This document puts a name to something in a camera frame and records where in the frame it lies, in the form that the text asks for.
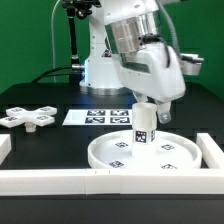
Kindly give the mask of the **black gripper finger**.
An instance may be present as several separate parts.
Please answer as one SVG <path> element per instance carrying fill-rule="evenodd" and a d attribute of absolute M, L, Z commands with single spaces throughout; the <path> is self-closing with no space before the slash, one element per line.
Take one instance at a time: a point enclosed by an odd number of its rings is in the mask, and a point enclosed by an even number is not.
<path fill-rule="evenodd" d="M 147 96 L 141 93 L 135 93 L 135 98 L 138 103 L 146 103 L 148 101 Z"/>
<path fill-rule="evenodd" d="M 157 105 L 157 115 L 158 119 L 162 124 L 168 123 L 171 121 L 171 113 L 170 113 L 170 108 L 171 108 L 171 103 L 170 102 L 156 102 Z"/>

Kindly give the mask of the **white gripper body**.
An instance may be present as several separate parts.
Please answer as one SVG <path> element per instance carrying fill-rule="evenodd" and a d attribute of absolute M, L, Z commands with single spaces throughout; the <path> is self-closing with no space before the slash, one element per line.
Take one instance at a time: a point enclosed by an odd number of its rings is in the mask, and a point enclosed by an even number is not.
<path fill-rule="evenodd" d="M 131 54 L 113 54 L 112 60 L 121 84 L 160 102 L 182 97 L 186 87 L 178 57 L 172 47 L 149 44 Z"/>

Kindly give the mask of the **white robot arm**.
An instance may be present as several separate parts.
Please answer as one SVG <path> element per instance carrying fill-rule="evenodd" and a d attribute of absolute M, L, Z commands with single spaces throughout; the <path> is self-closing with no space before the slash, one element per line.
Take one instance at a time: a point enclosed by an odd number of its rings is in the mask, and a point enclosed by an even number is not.
<path fill-rule="evenodd" d="M 160 0 L 98 0 L 90 16 L 90 55 L 80 87 L 115 95 L 130 90 L 137 102 L 152 99 L 160 122 L 171 120 L 171 102 L 185 93 L 181 56 L 161 36 Z"/>

